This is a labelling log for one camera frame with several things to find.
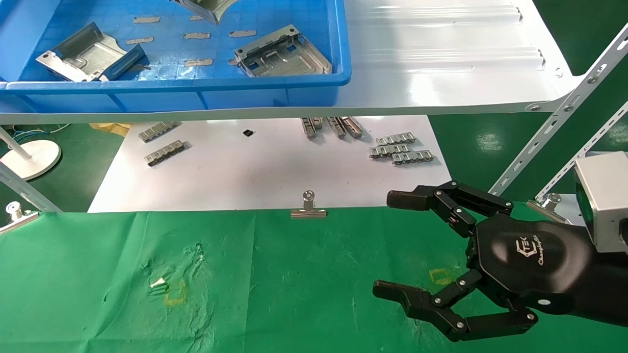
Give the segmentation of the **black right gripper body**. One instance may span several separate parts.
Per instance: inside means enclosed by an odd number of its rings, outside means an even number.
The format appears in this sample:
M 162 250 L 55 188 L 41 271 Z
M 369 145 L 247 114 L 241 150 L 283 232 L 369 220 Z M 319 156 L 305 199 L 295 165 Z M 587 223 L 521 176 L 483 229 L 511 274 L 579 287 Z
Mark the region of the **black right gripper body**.
M 595 247 L 584 227 L 497 214 L 477 224 L 473 239 L 479 289 L 498 306 L 590 312 Z

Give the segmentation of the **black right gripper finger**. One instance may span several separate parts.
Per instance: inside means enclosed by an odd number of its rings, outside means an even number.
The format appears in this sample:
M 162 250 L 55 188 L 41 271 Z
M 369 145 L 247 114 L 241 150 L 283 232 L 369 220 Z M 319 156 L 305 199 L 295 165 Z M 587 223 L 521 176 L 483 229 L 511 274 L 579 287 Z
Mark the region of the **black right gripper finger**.
M 418 287 L 377 280 L 373 295 L 399 303 L 406 317 L 432 324 L 451 342 L 523 334 L 538 322 L 537 315 L 520 300 L 502 295 L 497 295 L 497 302 L 507 312 L 464 318 L 453 311 L 453 306 L 474 290 L 489 290 L 485 284 L 482 273 L 469 270 L 435 294 Z
M 433 211 L 460 237 L 473 235 L 477 220 L 468 210 L 485 217 L 496 214 L 511 215 L 511 201 L 470 187 L 457 181 L 449 181 L 438 187 L 418 185 L 415 190 L 391 190 L 387 194 L 387 206 L 414 211 Z

